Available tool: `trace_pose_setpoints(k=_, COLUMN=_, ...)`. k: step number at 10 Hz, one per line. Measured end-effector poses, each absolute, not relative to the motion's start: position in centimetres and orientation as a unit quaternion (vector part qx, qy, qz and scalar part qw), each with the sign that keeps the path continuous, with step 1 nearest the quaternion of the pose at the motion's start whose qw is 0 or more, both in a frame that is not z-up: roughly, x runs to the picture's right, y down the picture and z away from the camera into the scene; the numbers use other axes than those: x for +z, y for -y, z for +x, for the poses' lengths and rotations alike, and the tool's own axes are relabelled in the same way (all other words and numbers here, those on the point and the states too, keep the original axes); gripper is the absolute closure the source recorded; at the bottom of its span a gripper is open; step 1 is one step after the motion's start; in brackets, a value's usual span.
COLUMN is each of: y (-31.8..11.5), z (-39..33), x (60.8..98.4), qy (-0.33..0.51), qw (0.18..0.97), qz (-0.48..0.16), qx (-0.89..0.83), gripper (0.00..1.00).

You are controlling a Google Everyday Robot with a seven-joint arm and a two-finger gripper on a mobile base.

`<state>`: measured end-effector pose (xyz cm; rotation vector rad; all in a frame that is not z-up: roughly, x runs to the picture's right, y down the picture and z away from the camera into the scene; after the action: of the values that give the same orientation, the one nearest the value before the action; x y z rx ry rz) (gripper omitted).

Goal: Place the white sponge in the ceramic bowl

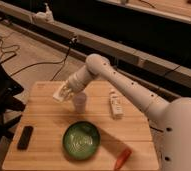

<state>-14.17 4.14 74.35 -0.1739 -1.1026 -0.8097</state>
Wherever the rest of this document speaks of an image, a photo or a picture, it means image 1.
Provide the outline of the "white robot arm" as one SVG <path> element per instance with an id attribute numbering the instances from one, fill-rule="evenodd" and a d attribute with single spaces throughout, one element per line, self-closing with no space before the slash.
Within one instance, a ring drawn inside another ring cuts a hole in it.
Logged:
<path id="1" fill-rule="evenodd" d="M 66 81 L 63 97 L 79 93 L 97 76 L 120 91 L 145 116 L 162 128 L 162 171 L 191 171 L 191 98 L 168 102 L 156 93 L 117 72 L 98 54 L 86 58 L 85 65 Z"/>

